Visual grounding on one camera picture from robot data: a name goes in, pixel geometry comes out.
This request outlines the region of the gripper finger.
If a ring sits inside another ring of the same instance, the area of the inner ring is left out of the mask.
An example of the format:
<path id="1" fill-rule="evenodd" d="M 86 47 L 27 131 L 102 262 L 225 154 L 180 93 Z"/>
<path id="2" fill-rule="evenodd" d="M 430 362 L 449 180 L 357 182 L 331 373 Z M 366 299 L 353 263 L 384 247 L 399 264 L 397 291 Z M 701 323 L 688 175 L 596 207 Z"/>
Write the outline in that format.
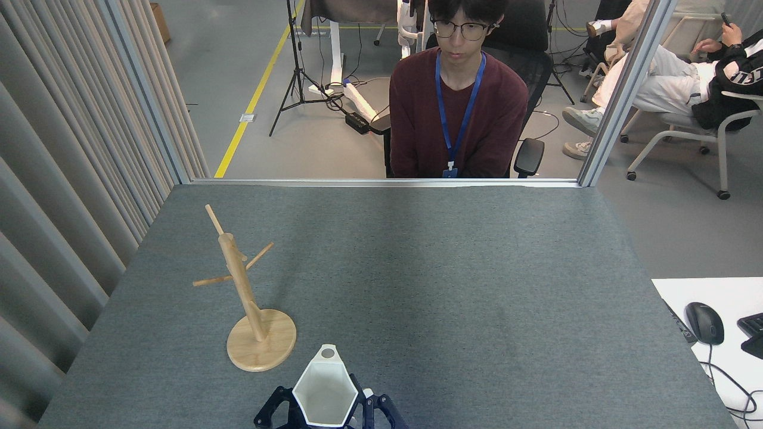
<path id="1" fill-rule="evenodd" d="M 274 428 L 273 415 L 281 404 L 288 402 L 287 421 L 278 428 L 298 428 L 298 404 L 292 391 L 293 388 L 278 386 L 253 419 L 255 427 Z"/>
<path id="2" fill-rule="evenodd" d="M 380 410 L 384 417 L 389 422 L 390 428 L 410 428 L 408 423 L 404 420 L 402 415 L 398 412 L 398 408 L 393 404 L 392 399 L 387 394 L 381 394 L 377 396 L 374 394 L 373 389 L 362 388 L 359 380 L 354 374 L 349 374 L 352 385 L 357 390 L 357 396 L 351 406 L 351 412 L 349 413 L 349 427 L 350 428 L 376 428 L 374 423 L 374 411 Z M 357 407 L 362 408 L 361 425 L 352 420 Z"/>

